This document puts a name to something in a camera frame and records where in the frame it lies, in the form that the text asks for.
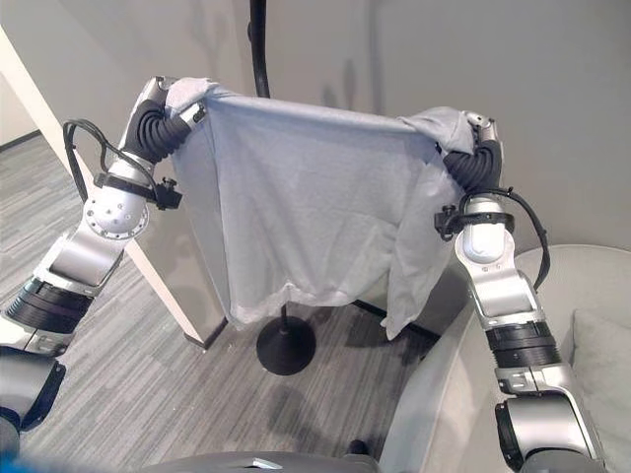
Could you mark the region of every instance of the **black cord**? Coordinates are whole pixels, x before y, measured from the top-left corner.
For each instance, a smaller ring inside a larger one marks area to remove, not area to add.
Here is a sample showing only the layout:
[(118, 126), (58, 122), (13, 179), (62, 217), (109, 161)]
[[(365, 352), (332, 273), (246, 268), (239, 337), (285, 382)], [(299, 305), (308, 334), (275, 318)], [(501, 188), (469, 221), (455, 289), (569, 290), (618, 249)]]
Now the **black cord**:
[(252, 51), (254, 84), (259, 97), (269, 99), (267, 64), (265, 63), (265, 10), (267, 0), (249, 0), (249, 26), (247, 29)]
[(156, 184), (154, 177), (146, 169), (144, 169), (142, 165), (140, 165), (140, 163), (137, 163), (136, 161), (125, 155), (123, 152), (115, 148), (107, 140), (107, 138), (97, 125), (95, 125), (92, 121), (83, 118), (77, 120), (68, 120), (63, 124), (63, 142), (66, 148), (66, 156), (68, 157), (68, 164), (70, 166), (72, 178), (75, 181), (75, 185), (77, 186), (77, 191), (81, 196), (81, 200), (85, 202), (88, 199), (88, 190), (86, 189), (86, 182), (83, 178), (83, 175), (81, 174), (79, 162), (75, 153), (76, 146), (74, 144), (74, 136), (77, 128), (88, 132), (101, 145), (99, 162), (103, 172), (109, 172), (109, 167), (106, 163), (106, 156), (107, 151), (111, 151), (120, 159), (124, 160), (130, 166), (138, 170), (147, 179), (149, 185), (151, 186), (151, 189), (154, 192), (154, 200), (158, 202), (158, 185)]
[(548, 248), (548, 238), (546, 230), (541, 224), (541, 221), (537, 217), (532, 207), (530, 207), (530, 205), (526, 202), (526, 200), (520, 194), (513, 191), (513, 187), (509, 187), (508, 189), (503, 189), (501, 187), (489, 187), (471, 190), (460, 199), (458, 209), (459, 213), (461, 215), (464, 215), (464, 208), (469, 199), (476, 195), (482, 194), (495, 194), (501, 195), (502, 197), (507, 197), (512, 201), (517, 202), (526, 211), (528, 217), (530, 218), (530, 221), (532, 222), (534, 231), (539, 238), (539, 242), (541, 243), (541, 263), (539, 265), (539, 273), (533, 285), (535, 289), (538, 289), (539, 286), (541, 286), (541, 283), (543, 283), (543, 281), (545, 280), (545, 277), (548, 275), (548, 272), (550, 270), (550, 250)]

